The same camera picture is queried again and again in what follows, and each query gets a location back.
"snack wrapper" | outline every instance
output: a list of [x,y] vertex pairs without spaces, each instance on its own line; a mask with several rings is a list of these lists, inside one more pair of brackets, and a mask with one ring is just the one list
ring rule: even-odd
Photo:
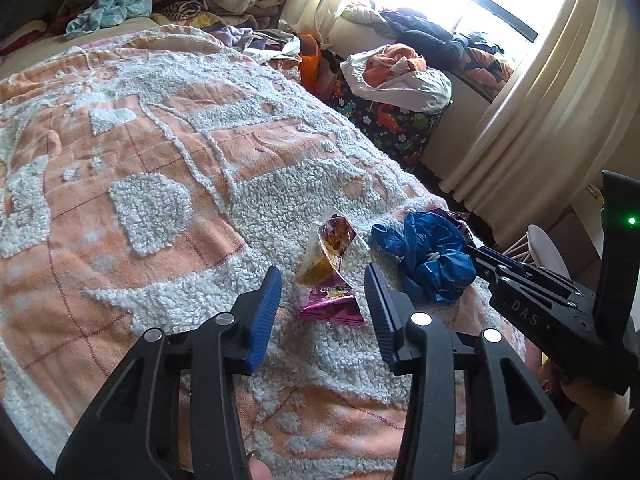
[[353,287],[340,273],[347,248],[356,240],[366,247],[345,215],[333,212],[315,222],[302,268],[296,276],[294,301],[300,317],[358,327],[364,323]]

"crumpled blue bag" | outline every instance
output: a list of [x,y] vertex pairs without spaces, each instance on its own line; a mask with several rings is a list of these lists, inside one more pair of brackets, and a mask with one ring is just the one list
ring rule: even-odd
[[65,38],[71,40],[99,28],[115,27],[129,18],[151,15],[151,0],[98,0],[66,25]]
[[429,212],[404,218],[404,237],[375,224],[371,237],[384,251],[404,258],[398,279],[414,303],[449,305],[476,278],[476,269],[462,249],[466,240],[449,220]]

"bed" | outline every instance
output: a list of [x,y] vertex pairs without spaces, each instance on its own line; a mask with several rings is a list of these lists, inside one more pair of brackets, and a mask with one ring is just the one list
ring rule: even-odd
[[[302,87],[194,28],[115,29],[21,67],[0,96],[0,399],[46,466],[146,328],[196,328],[275,264],[265,364],[236,385],[246,448],[276,479],[393,470],[410,383],[380,358],[363,280],[375,261],[398,286],[396,263],[350,254],[358,329],[299,319],[292,280],[328,208],[369,241],[372,224],[401,230],[443,199]],[[476,280],[432,312],[462,332],[498,327],[524,356],[489,296]],[[181,401],[186,414],[186,386]],[[188,467],[187,438],[180,456]]]

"orange container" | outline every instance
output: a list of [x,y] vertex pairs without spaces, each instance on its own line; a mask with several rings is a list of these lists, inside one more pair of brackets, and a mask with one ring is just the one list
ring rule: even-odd
[[310,94],[316,94],[320,69],[320,47],[311,34],[299,34],[300,38],[300,83]]

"dinosaur print laundry hamper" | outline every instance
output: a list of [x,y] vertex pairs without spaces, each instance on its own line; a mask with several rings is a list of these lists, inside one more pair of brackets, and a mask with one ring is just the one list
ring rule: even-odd
[[376,147],[406,171],[413,171],[443,113],[412,112],[397,106],[367,101],[354,95],[338,73],[329,106],[354,123]]

